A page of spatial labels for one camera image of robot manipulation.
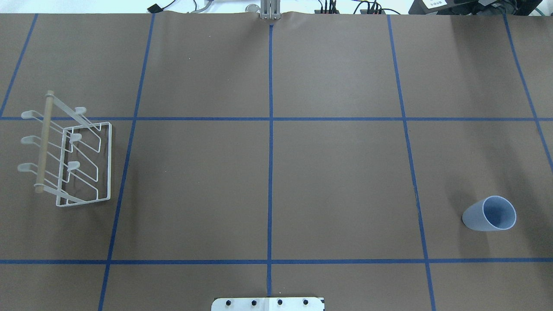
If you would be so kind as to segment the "white metal base plate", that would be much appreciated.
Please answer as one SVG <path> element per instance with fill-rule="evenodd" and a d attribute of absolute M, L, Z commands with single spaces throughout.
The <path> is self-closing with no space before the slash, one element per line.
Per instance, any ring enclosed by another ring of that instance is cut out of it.
<path fill-rule="evenodd" d="M 324 311 L 323 298 L 318 297 L 249 297 L 217 298 L 212 311 Z"/>

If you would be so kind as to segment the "light blue plastic cup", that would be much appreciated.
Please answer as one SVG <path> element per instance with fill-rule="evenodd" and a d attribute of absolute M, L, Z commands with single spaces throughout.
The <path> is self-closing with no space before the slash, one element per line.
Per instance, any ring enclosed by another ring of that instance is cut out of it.
<path fill-rule="evenodd" d="M 469 206 L 462 214 L 464 225 L 477 232 L 509 230 L 517 222 L 517 212 L 506 198 L 490 196 Z"/>

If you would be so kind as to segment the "small black usb hub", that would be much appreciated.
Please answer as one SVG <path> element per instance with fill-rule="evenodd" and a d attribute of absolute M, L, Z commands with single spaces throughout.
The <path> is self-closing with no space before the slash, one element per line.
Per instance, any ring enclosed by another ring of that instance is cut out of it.
<path fill-rule="evenodd" d="M 156 13 L 163 12 L 164 9 L 158 4 L 153 4 L 147 8 L 147 11 L 151 14 L 156 14 Z"/>

